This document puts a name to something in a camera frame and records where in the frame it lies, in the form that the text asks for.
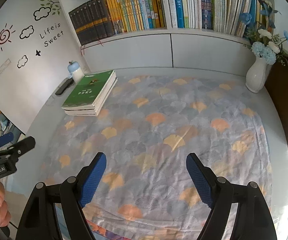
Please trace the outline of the person left hand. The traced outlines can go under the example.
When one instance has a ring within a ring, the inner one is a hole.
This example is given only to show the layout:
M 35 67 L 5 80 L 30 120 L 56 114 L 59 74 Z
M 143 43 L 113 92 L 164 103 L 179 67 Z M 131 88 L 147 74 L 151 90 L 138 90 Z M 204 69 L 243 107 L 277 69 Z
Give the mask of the person left hand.
M 0 182 L 0 227 L 8 226 L 11 220 L 11 214 L 8 211 L 8 204 L 5 201 L 4 185 Z

